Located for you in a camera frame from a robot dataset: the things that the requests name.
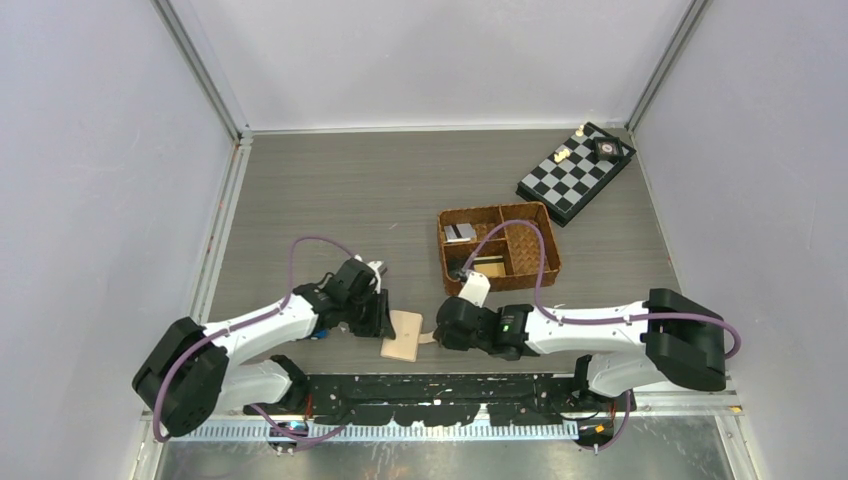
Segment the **beige leather card holder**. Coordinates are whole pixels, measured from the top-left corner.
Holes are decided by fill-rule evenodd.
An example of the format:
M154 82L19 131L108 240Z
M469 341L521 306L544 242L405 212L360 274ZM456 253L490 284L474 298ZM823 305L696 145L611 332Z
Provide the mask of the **beige leather card holder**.
M421 345L435 343L433 332L424 332L424 317L420 313L391 310L391 325L395 338L384 338L380 349L382 358L416 362Z

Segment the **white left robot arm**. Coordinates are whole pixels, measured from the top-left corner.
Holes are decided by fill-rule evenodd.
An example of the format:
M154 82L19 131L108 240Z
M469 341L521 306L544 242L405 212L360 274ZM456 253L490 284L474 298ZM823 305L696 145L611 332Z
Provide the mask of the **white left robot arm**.
M296 413L310 395L307 375L284 355L261 362L255 357L339 325L356 337L395 338L382 286L385 271L379 260L353 257L320 282L300 285L287 298L240 317L205 325L180 318L142 363L132 389L173 437L228 411Z

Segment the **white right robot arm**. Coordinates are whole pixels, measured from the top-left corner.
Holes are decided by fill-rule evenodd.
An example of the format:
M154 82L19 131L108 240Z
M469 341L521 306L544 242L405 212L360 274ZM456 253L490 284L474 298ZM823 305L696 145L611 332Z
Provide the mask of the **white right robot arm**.
M450 297L439 308L433 337L447 349L479 349L516 361L577 352L571 397L584 410L637 387L668 381L718 392L726 387L725 337L738 334L716 312L666 288L647 299L594 309L512 304L496 310Z

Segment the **blue yellow toy car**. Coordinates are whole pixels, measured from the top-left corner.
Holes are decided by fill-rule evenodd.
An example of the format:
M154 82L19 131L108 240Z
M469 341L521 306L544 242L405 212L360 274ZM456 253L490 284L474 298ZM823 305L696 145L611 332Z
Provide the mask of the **blue yellow toy car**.
M309 336L309 338L310 338L311 340L320 340L320 339L325 339L325 338L327 338L327 337L328 337L328 335L329 335L329 329L319 329L319 330L314 331L314 332L313 332L313 333Z

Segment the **woven wicker divided basket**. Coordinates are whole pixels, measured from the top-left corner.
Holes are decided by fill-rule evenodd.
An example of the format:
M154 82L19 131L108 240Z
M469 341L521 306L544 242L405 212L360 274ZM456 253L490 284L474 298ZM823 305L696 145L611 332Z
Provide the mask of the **woven wicker divided basket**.
M510 220L527 221L530 225L509 225L496 232L474 259L472 268L490 278L493 291L513 291L533 288L539 263L543 262L541 285L555 284L562 259L545 206L540 202L500 204L449 209L438 214L438 247L447 294L456 295L461 290L459 272L480 241L495 227ZM475 228L476 240L446 243L443 227L460 223L469 223Z

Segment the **black white chessboard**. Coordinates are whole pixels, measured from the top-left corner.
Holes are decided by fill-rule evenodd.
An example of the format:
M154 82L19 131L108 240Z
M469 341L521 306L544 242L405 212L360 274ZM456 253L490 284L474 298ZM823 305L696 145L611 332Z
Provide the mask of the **black white chessboard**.
M577 137L574 132L516 186L516 194L520 198L542 203L550 219L561 227L573 220L624 170L637 153L632 145L607 130L591 122L584 125L583 137ZM598 161L593 139L601 136L617 137L623 144L625 156L617 162ZM569 149L571 155L557 164L553 161L554 154L563 149Z

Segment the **small black square box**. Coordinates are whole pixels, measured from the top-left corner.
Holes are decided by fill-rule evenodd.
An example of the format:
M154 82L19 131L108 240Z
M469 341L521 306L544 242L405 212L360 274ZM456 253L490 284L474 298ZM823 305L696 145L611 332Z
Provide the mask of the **small black square box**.
M623 144L617 137L595 137L593 148L598 161L617 162L625 156Z

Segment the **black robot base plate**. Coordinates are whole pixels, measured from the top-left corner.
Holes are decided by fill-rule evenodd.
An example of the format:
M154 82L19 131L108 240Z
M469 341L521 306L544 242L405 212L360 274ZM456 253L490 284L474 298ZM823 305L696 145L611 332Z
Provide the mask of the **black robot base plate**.
M308 415L319 425L466 426L486 412L493 426L588 421L636 409L620 395L602 398L552 373L312 374L295 383L292 400L263 404L270 415Z

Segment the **aluminium frame rail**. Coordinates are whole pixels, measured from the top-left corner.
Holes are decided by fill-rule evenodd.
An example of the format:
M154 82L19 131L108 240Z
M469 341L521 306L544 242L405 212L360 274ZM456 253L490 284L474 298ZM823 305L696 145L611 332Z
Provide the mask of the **aluminium frame rail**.
M212 107L231 146L189 309L195 321L205 324L210 320L254 134L192 3L155 0L152 5Z

